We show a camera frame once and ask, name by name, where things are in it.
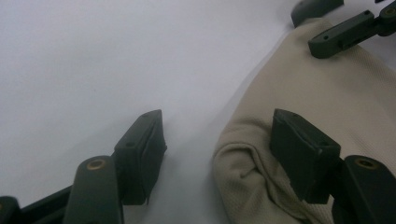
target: cream fabric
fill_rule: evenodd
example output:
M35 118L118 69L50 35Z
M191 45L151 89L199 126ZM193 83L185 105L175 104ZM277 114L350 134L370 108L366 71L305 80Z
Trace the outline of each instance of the cream fabric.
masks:
M342 146L396 171L396 74L360 47L327 60L307 41L330 27L308 21L280 45L250 84L214 153L214 176L234 223L332 223L327 205L301 203L269 141L275 108L300 114Z

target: white table surface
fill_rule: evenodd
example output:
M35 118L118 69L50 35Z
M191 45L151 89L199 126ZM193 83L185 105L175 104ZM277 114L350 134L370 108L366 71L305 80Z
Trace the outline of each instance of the white table surface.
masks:
M71 185L81 162L110 155L139 115L161 109L160 177L125 222L228 223L214 146L297 2L0 2L0 195L26 206ZM388 3L350 0L328 18ZM361 46L396 70L396 35Z

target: white background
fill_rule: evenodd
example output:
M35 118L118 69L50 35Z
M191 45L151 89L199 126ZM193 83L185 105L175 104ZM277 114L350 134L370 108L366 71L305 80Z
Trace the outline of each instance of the white background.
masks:
M1 1L0 195L26 206L110 155L145 112L168 150L150 204L126 223L228 223L211 174L219 133L293 29L298 1ZM333 24L386 1L349 0ZM396 69L396 35L361 45Z

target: beige cloth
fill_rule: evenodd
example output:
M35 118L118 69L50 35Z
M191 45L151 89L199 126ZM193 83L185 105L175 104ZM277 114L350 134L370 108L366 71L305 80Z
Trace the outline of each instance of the beige cloth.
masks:
M275 108L300 114L342 147L396 171L396 74L360 47L327 60L307 41L330 27L323 19L291 32L250 84L214 153L214 176L234 223L332 223L327 205L301 203L271 155Z

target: wrinkled cloth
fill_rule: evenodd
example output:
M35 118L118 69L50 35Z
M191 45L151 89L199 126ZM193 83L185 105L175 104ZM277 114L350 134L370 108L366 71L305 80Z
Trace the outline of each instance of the wrinkled cloth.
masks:
M253 79L219 137L213 172L232 223L332 223L328 204L300 202L269 149L276 108L297 113L342 147L396 173L396 73L361 47L330 59L307 41L330 24L292 31Z

